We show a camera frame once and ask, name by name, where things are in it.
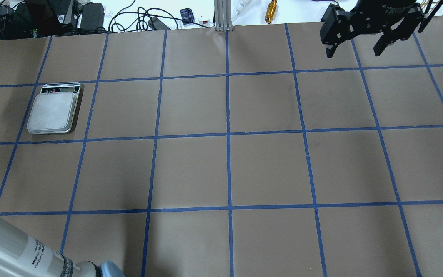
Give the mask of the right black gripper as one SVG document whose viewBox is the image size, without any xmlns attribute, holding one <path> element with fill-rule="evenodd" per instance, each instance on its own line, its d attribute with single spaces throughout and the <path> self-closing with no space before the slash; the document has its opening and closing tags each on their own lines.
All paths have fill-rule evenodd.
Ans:
<svg viewBox="0 0 443 277">
<path fill-rule="evenodd" d="M 424 19 L 425 12 L 415 0 L 359 0 L 350 11 L 331 3 L 321 19 L 320 39 L 327 58 L 333 58 L 347 40 L 382 34 L 373 48 L 379 57 L 389 45 L 409 39 Z"/>
</svg>

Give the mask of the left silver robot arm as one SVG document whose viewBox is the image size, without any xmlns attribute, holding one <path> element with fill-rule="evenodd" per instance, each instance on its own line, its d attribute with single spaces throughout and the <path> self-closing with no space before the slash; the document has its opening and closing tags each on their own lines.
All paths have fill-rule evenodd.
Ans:
<svg viewBox="0 0 443 277">
<path fill-rule="evenodd" d="M 73 262 L 0 218 L 0 277 L 123 277 L 112 261 Z"/>
</svg>

